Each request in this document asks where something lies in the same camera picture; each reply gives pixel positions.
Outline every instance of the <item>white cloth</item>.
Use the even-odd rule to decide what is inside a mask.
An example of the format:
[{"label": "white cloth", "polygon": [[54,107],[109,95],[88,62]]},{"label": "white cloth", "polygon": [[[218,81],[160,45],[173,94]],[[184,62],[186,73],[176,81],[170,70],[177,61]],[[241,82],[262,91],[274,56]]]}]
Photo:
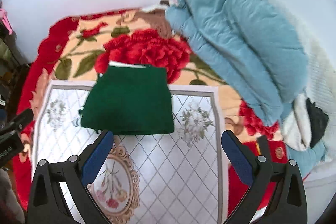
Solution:
[{"label": "white cloth", "polygon": [[306,108],[306,95],[299,94],[293,102],[293,110],[282,124],[283,141],[294,150],[304,151],[310,146],[311,126]]},{"label": "white cloth", "polygon": [[336,159],[336,73],[325,50],[318,39],[311,34],[304,22],[291,14],[277,0],[269,0],[280,8],[290,23],[295,27],[298,37],[308,56],[308,83],[306,95],[315,105],[329,116],[329,122],[322,137],[327,150],[325,161]]},{"label": "white cloth", "polygon": [[152,12],[156,9],[160,9],[160,10],[166,10],[168,8],[167,5],[165,4],[155,4],[152,6],[148,6],[148,7],[142,7],[140,10],[146,13]]}]

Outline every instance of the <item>blue puffer jacket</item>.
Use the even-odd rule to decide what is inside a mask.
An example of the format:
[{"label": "blue puffer jacket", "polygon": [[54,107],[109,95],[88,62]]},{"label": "blue puffer jacket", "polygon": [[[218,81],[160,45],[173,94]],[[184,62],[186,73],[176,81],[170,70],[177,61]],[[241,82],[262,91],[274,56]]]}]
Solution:
[{"label": "blue puffer jacket", "polygon": [[267,0],[178,0],[171,27],[237,90],[265,126],[303,90],[307,57],[294,27]]}]

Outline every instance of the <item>folded green cloth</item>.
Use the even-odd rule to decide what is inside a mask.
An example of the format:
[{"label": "folded green cloth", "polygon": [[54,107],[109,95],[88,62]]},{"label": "folded green cloth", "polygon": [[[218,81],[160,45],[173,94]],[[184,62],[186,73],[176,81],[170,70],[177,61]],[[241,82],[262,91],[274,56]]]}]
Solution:
[{"label": "folded green cloth", "polygon": [[86,99],[81,126],[115,135],[173,132],[166,69],[109,66]]}]

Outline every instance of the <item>diamond pattern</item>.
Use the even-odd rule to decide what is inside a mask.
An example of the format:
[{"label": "diamond pattern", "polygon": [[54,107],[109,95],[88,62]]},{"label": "diamond pattern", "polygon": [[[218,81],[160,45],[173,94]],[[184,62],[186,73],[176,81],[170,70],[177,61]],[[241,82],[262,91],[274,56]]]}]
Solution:
[{"label": "diamond pattern", "polygon": [[[52,89],[46,100],[62,98],[66,103],[65,120],[53,130],[46,110],[41,113],[36,162],[57,162],[80,154],[98,137],[95,131],[75,127],[73,119],[89,94],[86,90]],[[182,112],[190,102],[199,103],[216,121],[208,97],[172,95],[175,128],[181,128]],[[218,175],[216,129],[209,126],[205,138],[190,146],[176,130],[170,135],[117,136],[134,163],[139,175],[139,207],[128,224],[213,224],[218,217]],[[66,184],[61,184],[64,197],[76,221],[83,223]]]}]

